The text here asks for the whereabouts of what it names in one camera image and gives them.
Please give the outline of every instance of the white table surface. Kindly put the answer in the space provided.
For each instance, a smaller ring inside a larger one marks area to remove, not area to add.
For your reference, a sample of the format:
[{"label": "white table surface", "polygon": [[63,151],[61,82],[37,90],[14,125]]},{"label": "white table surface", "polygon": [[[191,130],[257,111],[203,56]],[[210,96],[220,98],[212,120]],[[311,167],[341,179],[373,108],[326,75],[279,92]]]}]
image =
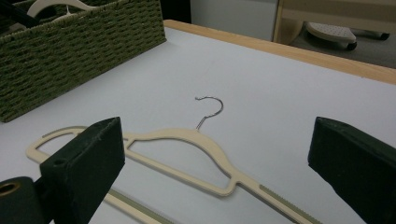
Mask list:
[{"label": "white table surface", "polygon": [[[225,151],[231,163],[323,223],[363,223],[307,162],[315,118],[349,123],[396,147],[396,86],[165,29],[167,42],[12,120],[0,123],[0,180],[40,177],[25,149],[45,133],[120,117],[122,129],[147,133],[194,129]],[[68,139],[43,150],[58,149]],[[226,177],[204,152],[177,141],[138,143],[133,150],[225,187]],[[114,184],[176,223],[289,223],[236,188],[214,197],[127,162]],[[134,223],[102,203],[91,223]]]}]

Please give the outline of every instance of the woven basket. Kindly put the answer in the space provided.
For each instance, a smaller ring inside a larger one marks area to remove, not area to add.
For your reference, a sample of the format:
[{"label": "woven basket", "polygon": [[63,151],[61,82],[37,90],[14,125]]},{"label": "woven basket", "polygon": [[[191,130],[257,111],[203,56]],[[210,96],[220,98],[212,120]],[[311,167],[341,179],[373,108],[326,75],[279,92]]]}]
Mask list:
[{"label": "woven basket", "polygon": [[[27,10],[33,2],[20,7]],[[0,121],[15,119],[165,41],[158,0],[84,3],[99,7],[0,37]],[[65,6],[62,11],[58,14],[64,15]]]}]

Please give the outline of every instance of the table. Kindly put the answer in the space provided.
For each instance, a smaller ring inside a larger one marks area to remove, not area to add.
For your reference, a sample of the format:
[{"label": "table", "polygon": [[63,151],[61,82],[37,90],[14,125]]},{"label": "table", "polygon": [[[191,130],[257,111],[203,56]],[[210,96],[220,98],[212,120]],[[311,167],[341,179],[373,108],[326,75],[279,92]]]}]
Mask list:
[{"label": "table", "polygon": [[290,21],[311,21],[395,34],[395,14],[396,2],[393,0],[279,0],[274,41],[287,44],[297,36],[298,29],[293,32],[282,29],[283,23]]},{"label": "table", "polygon": [[[224,110],[200,132],[234,166],[323,223],[363,223],[306,157],[317,116],[347,122],[396,147],[395,70],[176,21],[164,24],[167,42],[0,123],[0,179],[39,178],[38,165],[24,151],[45,133],[116,116],[129,133],[194,129],[219,109],[216,101],[194,97],[214,95]],[[53,152],[68,140],[41,150]],[[133,150],[217,186],[228,182],[190,145],[156,141]],[[113,187],[176,223],[288,223],[243,189],[214,197],[134,161],[127,160]],[[134,221],[102,203],[92,223]]]}]

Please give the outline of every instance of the silver hanger hook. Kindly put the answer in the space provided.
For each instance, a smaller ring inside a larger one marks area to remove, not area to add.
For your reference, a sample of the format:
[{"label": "silver hanger hook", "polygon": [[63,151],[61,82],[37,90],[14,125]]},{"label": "silver hanger hook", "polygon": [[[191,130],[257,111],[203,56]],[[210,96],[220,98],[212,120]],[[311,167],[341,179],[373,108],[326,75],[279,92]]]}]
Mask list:
[{"label": "silver hanger hook", "polygon": [[220,104],[221,104],[221,109],[218,112],[214,113],[214,114],[204,116],[204,118],[201,119],[201,122],[199,122],[198,126],[195,128],[196,130],[199,130],[201,128],[201,125],[204,123],[204,121],[206,119],[211,118],[211,117],[216,116],[217,114],[219,114],[222,111],[223,107],[224,107],[222,101],[219,98],[214,97],[214,96],[195,97],[195,100],[204,100],[204,99],[207,99],[207,98],[215,99],[215,100],[219,101]]}]

